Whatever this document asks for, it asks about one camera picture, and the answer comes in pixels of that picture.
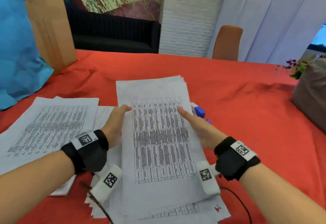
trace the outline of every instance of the hand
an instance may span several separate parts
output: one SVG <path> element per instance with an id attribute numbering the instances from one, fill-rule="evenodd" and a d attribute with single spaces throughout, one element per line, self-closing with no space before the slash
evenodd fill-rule
<path id="1" fill-rule="evenodd" d="M 124 114 L 131 111 L 132 107 L 123 105 L 122 107 L 114 107 L 106 124 L 101 129 L 108 139 L 108 147 L 113 148 L 118 145 L 121 140 L 121 128 L 123 124 Z"/>
<path id="2" fill-rule="evenodd" d="M 194 131 L 196 131 L 203 148 L 214 150 L 227 137 L 226 134 L 207 123 L 203 118 L 191 115 L 182 107 L 178 107 L 178 112 L 190 123 Z"/>

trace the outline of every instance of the blue object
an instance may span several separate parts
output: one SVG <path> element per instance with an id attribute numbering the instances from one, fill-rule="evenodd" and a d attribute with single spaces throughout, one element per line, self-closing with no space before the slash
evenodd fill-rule
<path id="1" fill-rule="evenodd" d="M 0 111 L 39 90 L 53 73 L 32 30 L 25 0 L 0 0 Z"/>
<path id="2" fill-rule="evenodd" d="M 205 117 L 205 111 L 202 108 L 200 108 L 199 106 L 197 106 L 197 107 L 194 107 L 194 109 L 195 109 L 196 115 L 198 117 L 201 117 L 201 118 L 204 118 Z"/>

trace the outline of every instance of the cable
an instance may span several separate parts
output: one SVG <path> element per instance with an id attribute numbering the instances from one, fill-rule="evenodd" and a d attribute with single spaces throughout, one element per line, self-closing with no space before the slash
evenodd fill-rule
<path id="1" fill-rule="evenodd" d="M 251 220 L 251 215 L 249 213 L 249 210 L 247 209 L 247 207 L 244 205 L 244 203 L 241 201 L 241 199 L 237 196 L 237 194 L 235 194 L 232 190 L 230 190 L 229 188 L 226 187 L 220 187 L 221 190 L 228 190 L 229 192 L 231 192 L 232 194 L 235 195 L 235 197 L 241 202 L 242 206 L 244 207 L 244 209 L 246 210 L 248 217 L 249 217 L 249 223 L 252 224 L 252 220 Z"/>
<path id="2" fill-rule="evenodd" d="M 91 186 L 88 186 L 87 184 L 85 184 L 84 182 L 81 182 L 80 183 L 84 188 L 87 188 L 87 193 L 89 194 L 89 198 L 95 202 L 97 204 L 97 206 L 100 207 L 100 209 L 102 210 L 102 212 L 105 214 L 105 216 L 108 218 L 108 221 L 111 223 L 111 224 L 114 224 L 111 217 L 109 216 L 109 214 L 105 211 L 105 209 L 103 208 L 103 206 L 101 205 L 101 203 L 99 201 L 97 201 L 97 199 L 94 197 L 94 195 L 91 193 L 91 189 L 92 187 Z"/>

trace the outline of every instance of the red tablecloth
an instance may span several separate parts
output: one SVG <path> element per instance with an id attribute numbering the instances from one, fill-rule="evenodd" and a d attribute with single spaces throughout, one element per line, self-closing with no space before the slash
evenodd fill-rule
<path id="1" fill-rule="evenodd" d="M 326 136 L 290 101 L 296 81 L 275 65 L 220 61 L 160 54 L 127 54 L 77 51 L 79 60 L 52 76 L 29 98 L 0 112 L 0 132 L 5 131 L 36 96 L 53 98 L 98 97 L 102 106 L 117 105 L 116 80 L 161 78 L 181 75 L 192 102 L 201 106 L 212 124 L 243 141 L 262 162 L 295 187 L 326 207 Z M 210 163 L 211 151 L 205 151 Z M 91 174 L 77 177 L 67 197 L 47 197 L 19 223 L 108 223 L 94 220 L 84 204 L 80 181 L 90 183 Z M 244 202 L 253 223 L 266 223 L 238 182 L 218 179 Z M 249 223 L 239 201 L 221 193 L 232 217 L 221 223 Z"/>

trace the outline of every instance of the black sofa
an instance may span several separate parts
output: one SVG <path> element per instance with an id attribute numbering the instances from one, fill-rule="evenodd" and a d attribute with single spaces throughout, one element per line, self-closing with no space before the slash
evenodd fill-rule
<path id="1" fill-rule="evenodd" d="M 158 53 L 161 25 L 109 14 L 67 9 L 76 49 Z"/>

